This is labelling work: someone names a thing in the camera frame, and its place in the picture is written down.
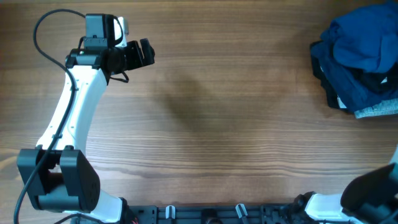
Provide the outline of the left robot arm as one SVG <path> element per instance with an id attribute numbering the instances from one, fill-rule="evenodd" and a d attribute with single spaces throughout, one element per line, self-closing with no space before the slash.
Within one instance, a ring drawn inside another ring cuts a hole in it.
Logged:
<path id="1" fill-rule="evenodd" d="M 137 223 L 126 200 L 101 188 L 86 158 L 93 115 L 111 80 L 127 83 L 128 71 L 152 65 L 155 52 L 147 39 L 127 41 L 125 18 L 86 14 L 86 34 L 60 68 L 65 84 L 52 119 L 33 149 L 23 149 L 17 168 L 36 210 L 64 213 L 87 223 Z"/>

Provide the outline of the blue polo shirt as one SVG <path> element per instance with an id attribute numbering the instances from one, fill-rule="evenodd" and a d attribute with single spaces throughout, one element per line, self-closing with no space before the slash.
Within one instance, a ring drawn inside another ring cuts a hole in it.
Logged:
<path id="1" fill-rule="evenodd" d="M 333 45 L 338 63 L 365 72 L 386 73 L 397 63 L 397 3 L 359 7 L 336 17 L 321 40 Z"/>

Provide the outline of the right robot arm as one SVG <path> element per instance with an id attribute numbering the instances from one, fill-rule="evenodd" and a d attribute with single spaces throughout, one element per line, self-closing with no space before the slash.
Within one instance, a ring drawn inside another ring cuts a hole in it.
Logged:
<path id="1" fill-rule="evenodd" d="M 352 180 L 341 194 L 299 195 L 292 223 L 397 224 L 397 152 L 388 165 Z"/>

